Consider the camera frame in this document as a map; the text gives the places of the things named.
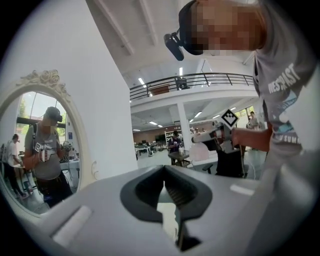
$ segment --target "ornate mirror frame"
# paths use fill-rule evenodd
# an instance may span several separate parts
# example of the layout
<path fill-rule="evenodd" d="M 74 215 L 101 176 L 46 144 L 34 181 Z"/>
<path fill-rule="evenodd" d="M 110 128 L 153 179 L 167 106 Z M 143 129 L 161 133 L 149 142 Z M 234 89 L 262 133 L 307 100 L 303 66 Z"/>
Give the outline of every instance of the ornate mirror frame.
<path fill-rule="evenodd" d="M 9 105 L 16 98 L 28 92 L 43 92 L 53 96 L 67 112 L 68 118 L 70 118 L 73 124 L 80 151 L 81 166 L 77 190 L 81 190 L 96 181 L 96 162 L 91 160 L 83 121 L 70 94 L 67 92 L 66 85 L 60 82 L 57 70 L 45 70 L 41 73 L 34 70 L 31 74 L 21 77 L 20 80 L 3 90 L 0 93 L 0 121 Z M 0 175 L 0 190 L 18 217 L 27 219 L 35 224 L 41 220 L 43 214 L 40 215 L 26 209 L 15 199 L 6 186 L 2 175 Z"/>

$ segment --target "black metal railing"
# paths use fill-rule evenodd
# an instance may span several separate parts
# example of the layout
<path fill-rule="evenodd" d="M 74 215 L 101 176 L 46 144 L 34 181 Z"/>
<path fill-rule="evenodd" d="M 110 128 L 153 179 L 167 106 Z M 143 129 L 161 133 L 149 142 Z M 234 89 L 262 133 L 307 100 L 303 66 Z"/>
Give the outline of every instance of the black metal railing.
<path fill-rule="evenodd" d="M 130 101 L 174 91 L 217 85 L 254 86 L 252 76 L 232 73 L 195 73 L 171 76 L 130 88 Z"/>

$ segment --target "cap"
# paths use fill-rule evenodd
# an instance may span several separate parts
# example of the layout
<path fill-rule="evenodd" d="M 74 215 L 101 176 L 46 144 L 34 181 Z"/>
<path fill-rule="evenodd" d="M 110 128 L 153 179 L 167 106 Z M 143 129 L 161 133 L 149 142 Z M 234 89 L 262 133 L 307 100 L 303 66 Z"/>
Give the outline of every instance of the cap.
<path fill-rule="evenodd" d="M 48 107 L 45 111 L 44 116 L 57 122 L 62 122 L 62 115 L 60 115 L 59 109 L 54 106 Z"/>
<path fill-rule="evenodd" d="M 192 55 L 201 55 L 204 53 L 201 45 L 195 44 L 192 41 L 192 12 L 191 7 L 197 5 L 196 0 L 187 3 L 179 12 L 179 34 L 183 48 Z"/>

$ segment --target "stool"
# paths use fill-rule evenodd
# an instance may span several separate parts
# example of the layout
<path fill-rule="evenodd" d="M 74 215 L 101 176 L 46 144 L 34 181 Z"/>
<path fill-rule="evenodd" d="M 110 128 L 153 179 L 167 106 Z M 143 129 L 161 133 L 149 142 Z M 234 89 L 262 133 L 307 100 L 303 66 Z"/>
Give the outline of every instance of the stool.
<path fill-rule="evenodd" d="M 208 174 L 211 174 L 210 168 L 213 166 L 213 163 L 207 163 L 203 168 L 202 171 L 208 171 Z"/>

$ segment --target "fluorescent light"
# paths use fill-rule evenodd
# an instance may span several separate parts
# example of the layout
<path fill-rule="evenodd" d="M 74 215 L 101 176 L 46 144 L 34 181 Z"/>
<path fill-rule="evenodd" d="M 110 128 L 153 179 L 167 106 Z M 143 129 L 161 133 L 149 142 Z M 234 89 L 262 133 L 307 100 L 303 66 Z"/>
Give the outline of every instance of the fluorescent light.
<path fill-rule="evenodd" d="M 198 114 L 196 114 L 194 118 L 197 118 L 198 116 L 200 116 L 201 113 L 202 113 L 202 111 L 200 111 Z"/>
<path fill-rule="evenodd" d="M 141 78 L 141 77 L 140 77 L 140 78 L 138 78 L 138 80 L 139 80 L 140 84 L 142 84 L 142 85 L 144 85 L 144 84 L 145 84 L 145 82 L 142 80 L 142 78 Z"/>

